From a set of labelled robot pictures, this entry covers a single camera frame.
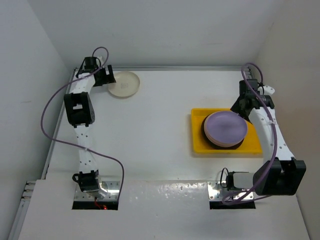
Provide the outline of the cream plastic plate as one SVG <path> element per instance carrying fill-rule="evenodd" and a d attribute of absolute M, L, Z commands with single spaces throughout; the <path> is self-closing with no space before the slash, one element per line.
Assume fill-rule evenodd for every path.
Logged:
<path fill-rule="evenodd" d="M 114 74 L 115 83 L 107 87 L 110 94 L 118 98 L 133 96 L 140 87 L 140 78 L 131 71 L 120 71 Z"/>

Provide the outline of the purple plastic plate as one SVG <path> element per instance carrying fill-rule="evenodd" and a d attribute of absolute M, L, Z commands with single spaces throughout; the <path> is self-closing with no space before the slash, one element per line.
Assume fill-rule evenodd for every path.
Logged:
<path fill-rule="evenodd" d="M 206 138 L 219 147 L 233 147 L 242 142 L 247 133 L 247 122 L 232 111 L 217 111 L 203 122 Z"/>

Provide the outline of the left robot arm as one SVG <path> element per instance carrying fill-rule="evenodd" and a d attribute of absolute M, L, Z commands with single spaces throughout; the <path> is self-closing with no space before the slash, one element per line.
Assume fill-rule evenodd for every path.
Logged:
<path fill-rule="evenodd" d="M 73 127 L 79 150 L 79 171 L 72 176 L 80 190 L 94 198 L 102 199 L 108 194 L 99 176 L 98 164 L 89 151 L 93 145 L 92 126 L 95 122 L 95 111 L 90 99 L 93 87 L 116 82 L 112 67 L 102 66 L 99 58 L 85 57 L 75 75 L 76 82 L 69 93 L 63 97 L 67 120 Z"/>

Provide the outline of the pink plastic plate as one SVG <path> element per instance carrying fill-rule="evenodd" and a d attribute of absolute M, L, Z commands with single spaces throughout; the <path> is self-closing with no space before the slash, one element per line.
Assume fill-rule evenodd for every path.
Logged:
<path fill-rule="evenodd" d="M 203 125 L 203 124 L 201 125 L 201 134 L 202 134 L 202 138 L 204 139 L 204 141 L 205 141 L 209 146 L 211 146 L 211 147 L 214 148 L 214 149 L 218 149 L 218 150 L 224 150 L 224 149 L 234 150 L 234 149 L 237 149 L 237 148 L 239 148 L 239 147 L 242 145 L 242 143 L 243 143 L 243 141 L 244 141 L 244 140 L 242 140 L 242 141 L 240 141 L 239 143 L 237 143 L 237 144 L 235 144 L 235 145 L 230 145 L 230 146 L 220 146 L 220 145 L 217 145 L 217 144 L 211 142 L 211 141 L 208 139 L 208 137 L 206 136 L 206 133 L 205 133 L 205 129 L 204 129 L 204 125 Z"/>

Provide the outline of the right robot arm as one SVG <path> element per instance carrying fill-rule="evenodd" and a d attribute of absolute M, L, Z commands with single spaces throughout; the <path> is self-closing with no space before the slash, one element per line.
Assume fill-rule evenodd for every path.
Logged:
<path fill-rule="evenodd" d="M 297 160 L 288 148 L 276 120 L 272 91 L 258 89 L 256 79 L 239 82 L 239 97 L 231 111 L 251 123 L 262 148 L 263 165 L 255 172 L 229 172 L 228 191 L 253 191 L 258 196 L 293 196 L 306 172 L 303 160 Z"/>

